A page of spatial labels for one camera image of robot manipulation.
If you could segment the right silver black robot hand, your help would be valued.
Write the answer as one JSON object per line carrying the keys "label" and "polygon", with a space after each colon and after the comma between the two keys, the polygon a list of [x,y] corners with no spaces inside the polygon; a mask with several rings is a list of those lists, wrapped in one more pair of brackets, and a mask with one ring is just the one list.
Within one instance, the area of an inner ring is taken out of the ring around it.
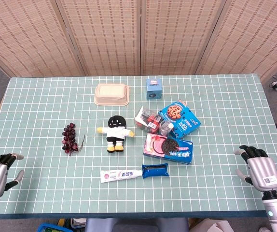
{"label": "right silver black robot hand", "polygon": [[249,176],[236,170],[237,176],[242,181],[253,185],[260,192],[277,190],[277,169],[274,161],[264,150],[241,145],[234,154],[241,156],[247,164]]}

